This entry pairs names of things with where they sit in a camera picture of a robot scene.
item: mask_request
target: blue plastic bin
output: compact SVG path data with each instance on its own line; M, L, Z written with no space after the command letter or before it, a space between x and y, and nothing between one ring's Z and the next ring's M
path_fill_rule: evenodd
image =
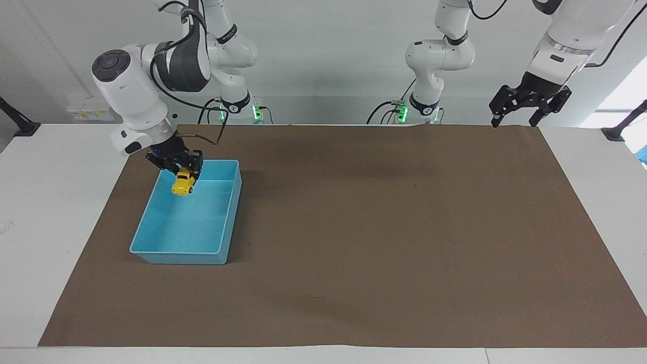
M154 264L224 264L242 185L238 161L205 160L188 196L174 195L174 182L160 172L130 252Z
M647 164L647 145L643 146L641 150L636 153L636 157L641 160L641 162Z

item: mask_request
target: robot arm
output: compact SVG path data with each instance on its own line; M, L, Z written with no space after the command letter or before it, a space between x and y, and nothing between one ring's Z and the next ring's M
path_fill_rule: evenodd
M553 18L537 46L517 88L501 87L490 103L492 125L520 108L537 107L531 126L550 113L558 113L571 90L570 77L582 70L604 37L625 15L634 0L532 0L535 7Z
M407 49L406 63L416 76L413 92L405 98L408 119L429 123L437 113L444 88L437 71L458 71L474 62L476 51L467 34L469 19L466 0L440 0L434 22L445 37L416 41Z
M222 72L222 60L230 67L253 65L256 47L237 34L224 0L153 2L160 11L180 16L182 39L107 51L94 61L93 78L110 106L124 119L111 136L116 149L122 155L130 155L149 148L146 158L155 166L184 180L187 175L190 177L191 186L173 190L176 194L187 194L200 176L202 151L190 151L184 145L151 77L161 80L171 91L198 92L207 85L212 73ZM212 52L216 55L214 62L213 56L210 59ZM220 86L223 105L240 105L238 114L250 104L252 97L244 78L236 76L229 84L220 82ZM248 102L241 104L246 97ZM246 115L254 116L251 111Z

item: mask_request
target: wall socket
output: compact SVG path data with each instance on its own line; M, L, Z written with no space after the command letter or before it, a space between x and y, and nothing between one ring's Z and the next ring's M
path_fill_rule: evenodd
M115 116L110 105L100 97L69 100L67 112L74 121L79 122L114 122Z

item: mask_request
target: brown paper mat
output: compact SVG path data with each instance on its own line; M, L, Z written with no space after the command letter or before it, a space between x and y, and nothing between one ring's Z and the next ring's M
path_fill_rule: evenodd
M232 126L188 144L240 160L229 263L129 253L158 173L135 155L41 346L647 347L537 129Z

